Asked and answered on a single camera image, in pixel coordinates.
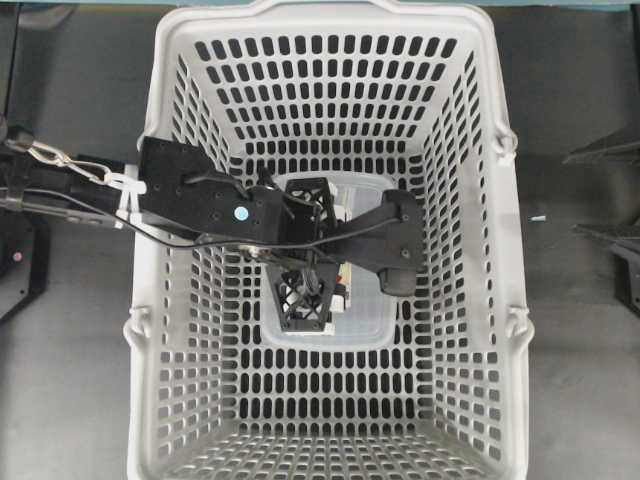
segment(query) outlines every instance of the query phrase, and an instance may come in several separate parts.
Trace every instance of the basket handle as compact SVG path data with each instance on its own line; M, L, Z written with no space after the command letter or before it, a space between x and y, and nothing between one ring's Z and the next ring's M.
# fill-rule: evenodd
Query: basket handle
M278 5L303 3L370 3L394 13L401 12L403 7L407 7L407 5L403 5L395 0L256 0L248 4L246 8L250 9L251 13L255 15Z

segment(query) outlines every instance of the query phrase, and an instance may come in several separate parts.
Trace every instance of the clear plastic container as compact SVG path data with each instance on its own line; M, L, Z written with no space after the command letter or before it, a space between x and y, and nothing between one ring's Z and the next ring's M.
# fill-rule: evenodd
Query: clear plastic container
M290 173L274 178L280 188L296 178L313 178L318 173ZM335 203L356 217L380 205L382 192L395 186L380 175L353 172L322 173L337 188ZM275 348L304 348L318 352L356 352L388 346L396 323L396 298L380 292L378 277L356 265L351 270L351 306L344 313L332 313L332 334L291 335L280 328L271 291L260 290L261 333ZM268 285L266 271L262 285Z

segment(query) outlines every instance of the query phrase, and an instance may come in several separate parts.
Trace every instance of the black mount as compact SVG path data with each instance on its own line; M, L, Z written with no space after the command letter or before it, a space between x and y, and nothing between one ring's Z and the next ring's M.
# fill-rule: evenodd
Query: black mount
M378 275L383 293L413 295L423 245L421 210L411 193L387 190L379 207L338 222L325 178L290 180L282 191L266 170L259 176L258 184L245 190L235 178L215 171L201 148L145 138L139 176L148 186L140 198L143 220L192 240L242 239L256 245L239 250L267 263L285 331L324 330L345 262ZM336 235L345 238L282 248Z

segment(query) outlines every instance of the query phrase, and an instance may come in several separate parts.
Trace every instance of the black metal bracket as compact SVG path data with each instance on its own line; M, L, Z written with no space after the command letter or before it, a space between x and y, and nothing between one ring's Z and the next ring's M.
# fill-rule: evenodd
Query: black metal bracket
M0 325L44 292L49 249L42 219L0 210Z
M615 296L640 316L640 224L576 225L574 231L604 243L618 260Z

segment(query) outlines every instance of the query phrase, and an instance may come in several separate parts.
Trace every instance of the cable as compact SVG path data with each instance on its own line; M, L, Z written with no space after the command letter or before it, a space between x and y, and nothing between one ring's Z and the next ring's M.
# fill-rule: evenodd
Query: cable
M0 191L7 191L8 188L7 187L0 187ZM370 225L368 227L364 227L358 230L354 230L352 232L346 232L346 233L341 233L338 235L331 235L329 237L325 237L325 238L321 238L318 240L314 240L312 242L306 242L306 243L281 243L281 244L271 244L271 243L260 243L260 242L256 242L254 240L243 240L243 239L236 239L236 240L214 240L211 242L203 242L203 243L192 243L192 244L186 244L186 245L180 245L180 244L175 244L175 243L171 243L171 242L167 242L165 240L162 240L161 238L156 237L155 235L150 234L149 232L147 232L146 230L140 228L139 226L131 223L128 220L125 220L123 218L118 217L117 215L113 214L113 213L109 213L106 210L102 210L101 208L98 207L94 207L93 205L89 205L88 203L83 202L82 200L78 200L77 198L74 198L70 195L64 194L62 192L56 192L54 190L47 190L47 189L43 189L43 188L26 188L24 190L24 193L29 193L29 194L34 194L34 195L48 195L50 197L56 197L56 198L60 198L62 200L66 200L67 202L73 203L75 205L78 205L82 208L85 208L89 211L92 211L94 213L97 213L99 215L104 215L106 217L109 217L111 219L113 219L116 222L120 222L123 225L126 225L129 229L133 230L134 232L139 233L140 235L142 235L143 237L156 242L164 247L167 248L174 248L176 250L191 250L194 248L201 248L201 247L212 247L212 246L216 246L216 247L229 247L229 246L236 246L236 245L253 245L256 247L262 247L262 248L271 248L271 249L280 249L280 250L285 250L285 249L304 249L304 248L311 248L311 249L315 249L316 247L320 246L320 245L324 245L326 243L332 243L332 242L337 242L339 240L345 240L347 238L352 238L352 237L357 237L358 235L362 235L368 232L371 232L373 230L377 230L385 225L388 225L390 223L398 223L400 222L400 219L398 218L388 218L386 220L382 220L381 222L378 222L374 225Z

